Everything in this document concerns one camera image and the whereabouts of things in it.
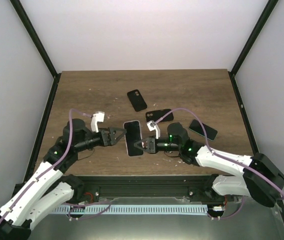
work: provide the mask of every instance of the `ventilation grille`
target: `ventilation grille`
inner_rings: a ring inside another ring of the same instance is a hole
[[[85,209],[75,209],[72,214],[97,214],[108,205],[87,206]],[[52,214],[67,214],[70,206],[60,205]],[[111,205],[103,214],[110,215],[206,215],[207,205]]]

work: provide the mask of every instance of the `wooden tabletop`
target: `wooden tabletop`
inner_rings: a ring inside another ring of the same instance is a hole
[[[139,89],[147,109],[135,112],[127,92]],[[252,155],[249,139],[226,69],[209,70],[119,70],[119,71],[64,71],[58,84],[37,160],[42,161],[48,149],[62,135],[68,122],[69,110],[76,108],[93,114],[105,112],[99,127],[122,128],[127,121],[139,120],[143,138],[152,135],[146,126],[145,113],[160,109],[183,107],[193,111],[200,120],[218,131],[211,147],[240,155]],[[90,128],[90,118],[85,120]],[[188,128],[194,117],[176,111],[174,122]],[[159,123],[166,134],[171,122]],[[189,136],[204,143],[204,138],[188,130]],[[91,151],[79,154],[79,159]],[[96,147],[89,158],[76,162],[66,174],[74,175],[198,175],[221,173],[206,167],[183,163],[163,152],[144,153],[129,157],[124,138],[115,146]]]

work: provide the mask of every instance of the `white wall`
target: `white wall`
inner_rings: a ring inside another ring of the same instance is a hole
[[[0,206],[26,173],[52,80],[10,1],[0,1]]]
[[[259,150],[284,173],[284,1],[279,1],[237,83]]]
[[[267,0],[22,0],[57,71],[231,70]]]

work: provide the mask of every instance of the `black metal frame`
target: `black metal frame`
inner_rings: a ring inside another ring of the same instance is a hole
[[[55,98],[55,94],[56,91],[58,89],[58,83],[61,77],[61,73],[57,73],[53,63],[51,62],[43,44],[41,43],[41,40],[39,38],[39,36],[37,35],[27,13],[25,12],[20,0],[10,0],[10,2],[12,3],[16,13],[18,14],[18,16],[20,17],[23,25],[25,26],[28,34],[30,35],[31,39],[33,40],[38,52],[40,53],[41,57],[43,58],[43,61],[45,62],[47,68],[49,69],[50,73],[52,74],[54,81],[51,87],[51,91],[49,94],[49,98],[44,110],[44,114],[41,120],[41,124],[39,127],[39,131],[38,134],[36,136],[36,140],[35,140],[35,144],[33,147],[33,151],[30,157],[30,161],[26,170],[26,174],[24,177],[24,181],[27,181],[30,179],[30,177],[32,176],[32,174],[34,173],[34,169],[35,169],[35,165],[36,165],[36,161],[39,155],[39,151],[40,151],[40,147],[42,144],[42,140],[44,137],[44,133],[45,133],[45,129],[47,127],[47,123],[49,120],[49,116],[50,116],[50,112],[51,112],[51,108],[53,105],[53,101]],[[261,13],[254,29],[252,30],[246,44],[243,47],[243,50],[241,51],[237,61],[235,62],[232,70],[229,72],[229,77],[230,77],[230,81],[234,90],[234,94],[236,96],[236,100],[243,118],[243,122],[245,125],[245,129],[248,135],[248,139],[252,148],[253,153],[257,153],[259,151],[258,149],[258,145],[255,141],[254,138],[254,134],[252,132],[251,126],[250,126],[250,122],[244,107],[244,104],[242,102],[242,98],[237,86],[237,82],[235,79],[236,74],[238,73],[241,65],[243,64],[245,58],[247,57],[250,49],[252,48],[254,42],[256,41],[256,39],[258,38],[263,26],[265,25],[265,23],[267,22],[269,16],[271,15],[273,9],[275,8],[276,4],[277,4],[278,0],[269,0],[263,10],[263,12]],[[143,187],[155,187],[153,190],[155,192],[153,192],[152,194],[157,194],[159,196],[162,195],[166,195],[166,192],[163,189],[163,186],[172,186],[172,194],[175,191],[175,195],[180,196],[180,195],[188,195],[188,193],[191,191],[190,188],[194,188],[194,191],[196,191],[196,188],[199,187],[199,183],[200,184],[205,184],[206,181],[208,181],[208,176],[193,176],[192,178],[190,178],[189,176],[166,176],[165,180],[163,179],[162,176],[141,176],[141,177],[134,177],[134,176],[114,176],[114,177],[85,177],[83,176],[82,179],[84,181],[89,181],[94,182],[95,184],[87,184],[86,186],[88,188],[96,188],[97,191],[100,191],[103,186],[104,190],[107,190],[106,195],[108,194],[112,194],[112,191],[114,189],[121,189],[122,187],[126,186],[130,188],[129,192],[122,192],[122,194],[124,196],[128,196],[128,195],[136,195],[136,193],[140,193],[140,189],[141,186]],[[281,211],[281,216],[284,222],[284,204],[282,201],[278,202],[278,205],[281,207],[282,211]]]

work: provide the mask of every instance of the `purple cable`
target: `purple cable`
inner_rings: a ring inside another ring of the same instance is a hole
[[[107,206],[105,209],[103,209],[102,211],[100,211],[100,212],[98,212],[97,214],[94,214],[94,215],[92,215],[92,216],[79,217],[79,218],[77,219],[77,221],[92,219],[92,218],[95,218],[95,217],[97,217],[97,216],[100,216],[101,214],[105,213],[107,210],[110,209],[111,203],[108,202],[108,201],[105,201],[105,202],[100,201],[100,202],[94,202],[94,203],[89,203],[89,204],[84,204],[84,205],[71,204],[71,203],[63,203],[63,205],[69,205],[69,206],[73,206],[73,207],[74,207],[74,208],[70,208],[70,211],[69,211],[68,214],[67,214],[67,217],[68,217],[69,219],[75,219],[75,217],[71,217],[71,212],[72,212],[73,210],[82,209],[83,207],[88,207],[88,206],[92,206],[92,205],[102,205],[102,204],[108,204],[108,206]]]
[[[208,216],[210,219],[212,219],[212,218],[213,218],[213,219],[216,218],[216,219],[219,219],[219,220],[230,219],[230,218],[234,217],[235,215],[237,215],[237,214],[242,210],[242,208],[243,208],[243,206],[244,206],[244,202],[245,202],[245,198],[244,198],[244,196],[242,196],[242,203],[241,203],[240,207],[239,207],[234,213],[232,213],[232,214],[229,215],[229,216],[220,217],[220,219],[219,219],[218,217],[212,217],[210,214],[207,214],[207,216]]]
[[[45,170],[44,172],[42,172],[39,176],[37,176],[35,179],[39,180],[44,174],[46,174],[48,171],[50,171],[51,169],[55,168],[59,163],[61,163],[63,161],[63,159],[67,156],[70,148],[71,148],[71,143],[72,143],[72,136],[73,136],[73,123],[72,123],[72,112],[77,112],[82,116],[86,116],[91,118],[92,115],[90,114],[86,114],[83,113],[77,109],[71,108],[70,111],[68,112],[68,120],[69,120],[69,127],[70,127],[70,134],[68,136],[68,142],[67,142],[67,146],[66,146],[66,150],[64,152],[64,154],[61,156],[61,158],[52,166],[50,166],[47,170]],[[26,194],[26,192],[32,187],[32,185],[35,183],[35,181],[30,182],[30,184],[25,187],[25,189],[23,190],[23,192],[21,192],[21,194],[15,199],[15,201],[12,203],[12,205],[9,207],[10,211],[12,210],[12,208],[20,201],[20,199],[24,196],[24,194]],[[6,213],[3,214],[3,216],[0,218],[0,225],[3,222],[3,220],[6,218],[6,216],[9,214],[10,211],[7,211]]]
[[[175,111],[177,111],[177,110],[184,110],[184,111],[187,111],[187,112],[189,112],[190,114],[192,114],[192,115],[196,118],[196,120],[198,120],[198,122],[200,123],[201,128],[202,128],[202,130],[203,130],[203,132],[204,132],[205,145],[207,146],[208,150],[209,150],[213,155],[215,155],[215,156],[217,156],[217,157],[219,157],[219,158],[221,158],[221,159],[227,160],[227,161],[229,161],[229,162],[231,162],[231,163],[237,164],[237,165],[239,165],[239,166],[241,166],[241,167],[243,167],[243,168],[245,168],[245,169],[251,171],[252,173],[256,174],[257,176],[259,176],[260,178],[262,178],[264,181],[266,181],[269,185],[271,185],[274,189],[276,189],[276,190],[280,193],[280,196],[281,196],[280,200],[284,200],[284,192],[283,192],[277,185],[275,185],[272,181],[270,181],[267,177],[265,177],[263,174],[259,173],[257,170],[253,169],[253,168],[250,167],[250,166],[247,166],[247,165],[245,165],[245,164],[243,164],[243,163],[241,163],[241,162],[238,162],[238,161],[236,161],[236,160],[233,160],[233,159],[231,159],[231,158],[228,158],[228,157],[226,157],[226,156],[223,156],[223,155],[220,155],[220,154],[216,153],[216,152],[210,147],[210,145],[209,145],[207,132],[206,132],[206,130],[205,130],[205,128],[204,128],[202,122],[201,122],[200,119],[197,117],[197,115],[196,115],[194,112],[190,111],[189,109],[186,109],[186,108],[184,108],[184,107],[175,108],[175,109],[169,111],[169,112],[168,112],[167,114],[165,114],[164,116],[160,117],[160,118],[155,122],[155,124],[158,124],[158,123],[161,122],[167,115],[169,115],[169,114],[171,114],[171,113],[173,113],[173,112],[175,112]]]

